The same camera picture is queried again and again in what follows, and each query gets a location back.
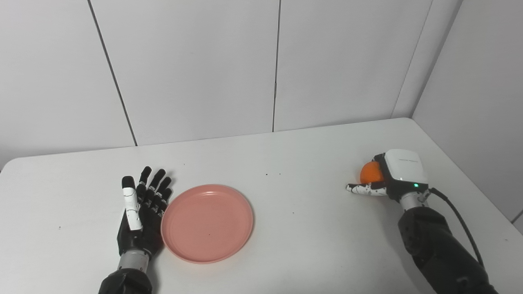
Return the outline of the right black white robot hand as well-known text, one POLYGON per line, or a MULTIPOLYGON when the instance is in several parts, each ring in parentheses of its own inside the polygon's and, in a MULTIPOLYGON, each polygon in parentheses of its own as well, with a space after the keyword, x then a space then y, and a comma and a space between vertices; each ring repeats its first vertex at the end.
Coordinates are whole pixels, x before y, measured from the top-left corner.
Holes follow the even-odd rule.
POLYGON ((424 195, 429 190, 428 177, 420 156, 407 149, 390 149, 366 163, 359 183, 346 186, 358 195, 387 196, 400 202, 405 195, 424 195))

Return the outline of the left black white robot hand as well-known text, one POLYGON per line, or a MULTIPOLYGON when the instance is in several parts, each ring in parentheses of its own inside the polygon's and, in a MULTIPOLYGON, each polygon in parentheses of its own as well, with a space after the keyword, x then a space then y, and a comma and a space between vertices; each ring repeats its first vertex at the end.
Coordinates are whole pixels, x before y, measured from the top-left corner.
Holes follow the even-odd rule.
POLYGON ((146 166, 137 185, 132 176, 121 180, 125 212, 116 235, 120 256, 140 250, 152 258, 164 246, 161 223, 172 195, 172 178, 165 169, 159 169, 149 180, 151 173, 146 166))

